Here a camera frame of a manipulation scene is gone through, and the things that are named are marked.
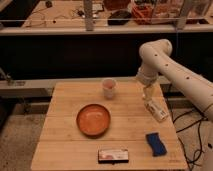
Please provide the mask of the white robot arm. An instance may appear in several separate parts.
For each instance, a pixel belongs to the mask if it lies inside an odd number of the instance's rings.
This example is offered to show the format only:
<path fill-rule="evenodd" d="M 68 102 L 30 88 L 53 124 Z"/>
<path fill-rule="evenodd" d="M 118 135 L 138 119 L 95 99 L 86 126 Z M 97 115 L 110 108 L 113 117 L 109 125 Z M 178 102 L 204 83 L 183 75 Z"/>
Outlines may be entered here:
<path fill-rule="evenodd" d="M 142 84 L 151 85 L 161 73 L 213 122 L 213 83 L 172 60 L 171 52 L 172 44 L 167 39 L 142 44 L 142 64 L 136 77 Z"/>

